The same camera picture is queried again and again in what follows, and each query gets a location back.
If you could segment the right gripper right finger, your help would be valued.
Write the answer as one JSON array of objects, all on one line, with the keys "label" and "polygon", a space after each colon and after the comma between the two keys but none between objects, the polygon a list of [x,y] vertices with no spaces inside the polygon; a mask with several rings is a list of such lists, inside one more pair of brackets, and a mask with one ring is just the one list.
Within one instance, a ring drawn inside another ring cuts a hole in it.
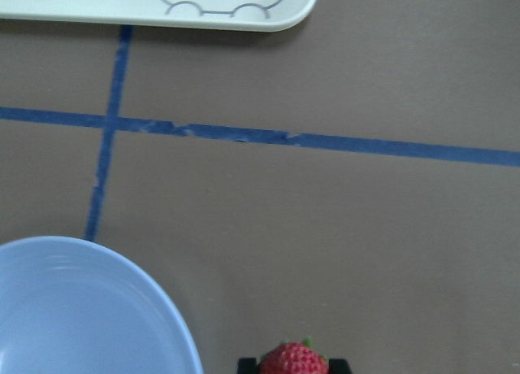
[{"label": "right gripper right finger", "polygon": [[328,360],[329,374],[350,374],[349,362],[346,359],[333,358]]}]

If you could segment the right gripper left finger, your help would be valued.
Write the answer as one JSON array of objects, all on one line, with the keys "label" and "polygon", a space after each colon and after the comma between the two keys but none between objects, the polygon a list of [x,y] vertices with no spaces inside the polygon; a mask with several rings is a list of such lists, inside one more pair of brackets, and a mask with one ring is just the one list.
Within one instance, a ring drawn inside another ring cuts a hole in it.
[{"label": "right gripper left finger", "polygon": [[258,374],[258,361],[256,358],[239,358],[236,365],[237,374]]}]

